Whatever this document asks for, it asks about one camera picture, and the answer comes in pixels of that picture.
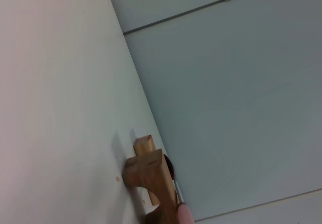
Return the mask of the pink handled metal spoon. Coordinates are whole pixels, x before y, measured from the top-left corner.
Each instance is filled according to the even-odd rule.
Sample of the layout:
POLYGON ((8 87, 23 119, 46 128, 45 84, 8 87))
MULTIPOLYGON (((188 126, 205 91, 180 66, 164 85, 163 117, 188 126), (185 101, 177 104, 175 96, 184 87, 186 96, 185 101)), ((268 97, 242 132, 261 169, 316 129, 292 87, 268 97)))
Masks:
POLYGON ((191 212, 190 208, 188 207, 188 205, 184 202, 181 191, 179 189, 179 185, 178 185, 178 182, 177 182, 176 176, 175 176, 174 166, 167 155, 164 154, 164 157, 165 157, 171 178, 174 181, 176 195, 179 200, 178 201, 178 208, 177 208, 178 223, 179 224, 195 224, 195 221, 192 216, 192 212, 191 212))

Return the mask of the light stained wooden block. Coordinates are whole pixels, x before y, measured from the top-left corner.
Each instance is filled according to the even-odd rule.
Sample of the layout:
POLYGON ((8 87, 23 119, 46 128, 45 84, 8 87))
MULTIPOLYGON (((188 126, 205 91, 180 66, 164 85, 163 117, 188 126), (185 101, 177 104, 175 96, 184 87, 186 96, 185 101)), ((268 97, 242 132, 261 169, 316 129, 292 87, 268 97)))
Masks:
POLYGON ((138 186, 148 190, 153 206, 160 205, 162 152, 156 149, 152 135, 137 138, 134 142, 134 150, 138 158, 138 186))

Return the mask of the brown arched wooden block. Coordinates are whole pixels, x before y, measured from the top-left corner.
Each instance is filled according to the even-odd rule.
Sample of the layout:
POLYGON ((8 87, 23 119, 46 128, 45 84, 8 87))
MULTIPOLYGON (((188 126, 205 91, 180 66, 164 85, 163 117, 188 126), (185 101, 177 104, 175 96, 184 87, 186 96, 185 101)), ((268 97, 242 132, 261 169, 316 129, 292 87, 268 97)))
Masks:
POLYGON ((145 188, 159 199, 145 224, 179 224, 177 193, 161 149, 127 159, 122 178, 126 187, 145 188))

